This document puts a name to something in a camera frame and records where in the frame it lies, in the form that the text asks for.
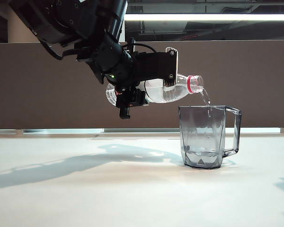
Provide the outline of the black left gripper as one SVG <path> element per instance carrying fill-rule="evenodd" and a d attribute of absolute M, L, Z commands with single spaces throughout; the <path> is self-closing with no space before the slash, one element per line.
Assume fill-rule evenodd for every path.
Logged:
<path fill-rule="evenodd" d="M 116 107 L 119 108 L 121 119 L 130 119 L 130 107 L 143 106 L 148 103 L 145 98 L 146 92 L 135 88 L 140 84 L 138 79 L 134 78 L 135 67 L 134 58 L 127 51 L 122 51 L 113 70 L 113 84 L 118 88 L 130 87 L 116 95 Z"/>

